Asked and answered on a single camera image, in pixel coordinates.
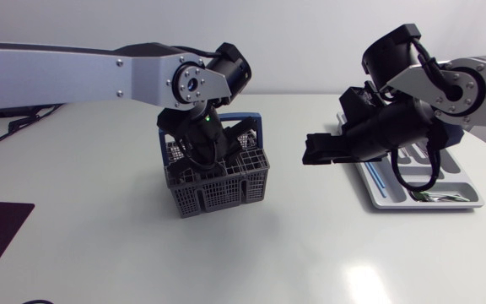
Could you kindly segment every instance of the table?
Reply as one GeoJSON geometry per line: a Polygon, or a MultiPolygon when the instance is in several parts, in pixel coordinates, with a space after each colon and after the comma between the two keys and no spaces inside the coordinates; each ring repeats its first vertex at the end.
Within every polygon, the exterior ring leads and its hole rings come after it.
{"type": "MultiPolygon", "coordinates": [[[[266,197],[180,219],[165,184],[160,108],[66,105],[0,143],[0,201],[35,209],[0,259],[0,303],[486,302],[486,204],[378,210],[354,165],[303,166],[338,95],[240,95],[258,111],[266,197]]],[[[0,134],[6,122],[0,122],[0,134]]],[[[451,153],[486,202],[486,144],[451,153]]]]}

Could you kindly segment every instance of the basket handle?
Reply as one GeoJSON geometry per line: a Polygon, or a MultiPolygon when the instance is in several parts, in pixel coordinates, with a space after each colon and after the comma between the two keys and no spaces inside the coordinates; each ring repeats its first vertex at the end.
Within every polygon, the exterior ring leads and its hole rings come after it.
{"type": "MultiPolygon", "coordinates": [[[[234,112],[219,114],[221,122],[242,121],[247,117],[252,117],[256,120],[256,140],[257,147],[263,149],[262,139],[262,116],[256,112],[234,112]]],[[[159,129],[160,153],[162,154],[162,162],[165,166],[169,165],[168,153],[166,152],[166,132],[159,129]]]]}

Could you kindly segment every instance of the gray plastic basket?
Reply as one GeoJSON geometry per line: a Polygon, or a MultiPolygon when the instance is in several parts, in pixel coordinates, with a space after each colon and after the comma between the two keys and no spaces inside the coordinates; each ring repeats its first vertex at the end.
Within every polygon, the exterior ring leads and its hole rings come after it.
{"type": "Polygon", "coordinates": [[[263,200],[269,163],[262,149],[262,120],[259,114],[231,113],[221,114],[219,118],[224,122],[248,116],[256,118],[257,131],[239,136],[243,151],[233,166],[220,162],[222,170],[218,173],[201,174],[189,168],[179,176],[172,176],[167,167],[182,158],[183,154],[175,142],[166,143],[165,134],[159,132],[166,183],[182,218],[263,200]]]}

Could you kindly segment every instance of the green object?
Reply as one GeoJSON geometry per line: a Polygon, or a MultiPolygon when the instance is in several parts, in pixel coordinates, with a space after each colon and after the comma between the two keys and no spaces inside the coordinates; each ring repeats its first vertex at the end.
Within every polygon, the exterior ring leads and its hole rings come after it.
{"type": "Polygon", "coordinates": [[[410,195],[412,198],[421,201],[421,202],[440,202],[440,201],[449,201],[449,202],[469,202],[468,198],[464,198],[461,195],[451,195],[451,194],[442,194],[442,193],[431,193],[428,191],[422,192],[415,192],[410,191],[410,195]]]}

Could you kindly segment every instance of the black cable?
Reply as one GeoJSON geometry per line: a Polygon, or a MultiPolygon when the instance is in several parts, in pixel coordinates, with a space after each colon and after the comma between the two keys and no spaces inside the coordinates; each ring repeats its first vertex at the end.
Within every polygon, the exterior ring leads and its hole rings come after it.
{"type": "Polygon", "coordinates": [[[0,141],[6,139],[7,137],[17,133],[18,131],[22,130],[22,129],[25,129],[31,125],[33,125],[34,123],[36,122],[39,122],[40,120],[42,120],[43,118],[46,118],[46,117],[49,117],[53,112],[55,112],[57,109],[59,109],[62,105],[55,105],[51,110],[49,110],[46,114],[42,115],[42,116],[39,116],[37,117],[33,122],[29,122],[23,126],[18,126],[16,127],[15,129],[13,129],[12,132],[9,132],[9,133],[6,133],[2,136],[0,136],[0,141]]]}
{"type": "Polygon", "coordinates": [[[53,303],[47,300],[33,300],[33,301],[27,301],[24,304],[53,304],[53,303]]]}
{"type": "Polygon", "coordinates": [[[191,52],[193,54],[197,54],[198,56],[207,57],[207,58],[216,58],[222,56],[222,54],[219,52],[206,52],[188,46],[172,46],[172,47],[178,48],[185,52],[191,52]]]}
{"type": "Polygon", "coordinates": [[[383,92],[380,92],[380,97],[381,97],[381,99],[383,99],[385,101],[395,101],[394,97],[389,97],[386,94],[384,94],[383,92]]]}
{"type": "Polygon", "coordinates": [[[429,152],[430,166],[432,167],[432,173],[430,174],[430,180],[422,186],[410,185],[402,178],[401,172],[398,170],[398,149],[391,150],[391,168],[398,182],[403,185],[409,191],[422,192],[431,189],[438,179],[440,174],[440,151],[429,149],[427,146],[427,152],[429,152]]]}
{"type": "Polygon", "coordinates": [[[183,156],[185,156],[185,158],[187,158],[198,169],[203,170],[203,171],[209,171],[209,170],[212,170],[215,167],[215,165],[217,164],[217,147],[216,147],[216,144],[215,144],[214,141],[211,142],[212,149],[213,149],[213,159],[212,159],[212,162],[210,164],[201,164],[201,163],[195,161],[188,154],[187,149],[184,149],[183,148],[183,146],[181,145],[180,140],[176,140],[175,143],[177,144],[177,147],[179,148],[179,150],[181,151],[181,153],[183,154],[183,156]]]}
{"type": "Polygon", "coordinates": [[[419,39],[413,38],[412,44],[418,51],[418,60],[421,63],[421,68],[429,78],[430,82],[434,84],[439,90],[444,92],[449,100],[458,100],[462,97],[462,89],[456,88],[447,83],[446,77],[440,70],[440,66],[436,62],[436,58],[431,57],[429,52],[423,47],[419,39]]]}

